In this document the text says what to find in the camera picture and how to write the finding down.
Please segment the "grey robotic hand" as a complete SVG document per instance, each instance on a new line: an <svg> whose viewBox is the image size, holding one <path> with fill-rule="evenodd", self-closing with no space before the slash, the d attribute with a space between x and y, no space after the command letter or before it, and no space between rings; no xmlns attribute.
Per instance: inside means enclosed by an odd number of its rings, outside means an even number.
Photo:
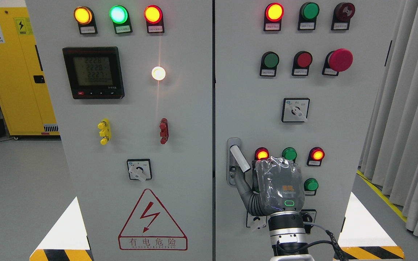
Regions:
<svg viewBox="0 0 418 261"><path fill-rule="evenodd" d="M270 157L255 163L259 193L245 180L240 170L235 175L238 193L252 216L267 216L277 212L300 212L305 192L300 168L283 157Z"/></svg>

